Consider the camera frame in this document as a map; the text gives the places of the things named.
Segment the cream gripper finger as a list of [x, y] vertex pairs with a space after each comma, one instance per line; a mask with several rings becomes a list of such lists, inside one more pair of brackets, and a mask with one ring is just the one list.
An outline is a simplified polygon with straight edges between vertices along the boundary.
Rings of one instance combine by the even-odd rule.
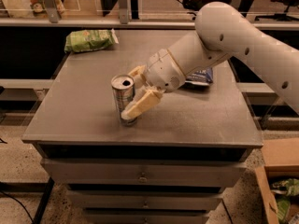
[[128, 75], [134, 79], [135, 86], [141, 88], [145, 84], [144, 71], [146, 69], [145, 65], [139, 65], [131, 70]]
[[135, 119], [160, 103], [163, 94], [156, 89], [139, 89], [132, 102], [121, 112], [123, 119]]

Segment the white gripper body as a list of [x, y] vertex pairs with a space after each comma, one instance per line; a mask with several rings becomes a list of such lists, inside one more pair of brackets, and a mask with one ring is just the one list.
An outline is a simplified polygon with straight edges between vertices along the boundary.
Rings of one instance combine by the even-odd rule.
[[185, 75], [167, 49], [161, 49], [149, 58], [144, 76], [151, 86], [164, 92], [175, 91], [185, 82]]

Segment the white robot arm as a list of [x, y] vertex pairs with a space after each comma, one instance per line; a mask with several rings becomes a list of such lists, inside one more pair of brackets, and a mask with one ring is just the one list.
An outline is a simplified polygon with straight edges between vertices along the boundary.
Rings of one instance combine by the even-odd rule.
[[292, 110], [299, 112], [299, 50], [252, 25], [233, 7], [212, 2], [203, 6], [195, 30], [152, 55], [130, 72], [136, 84], [132, 102], [121, 112], [134, 119], [159, 104], [165, 92], [181, 87], [187, 76], [232, 57], [244, 63]]

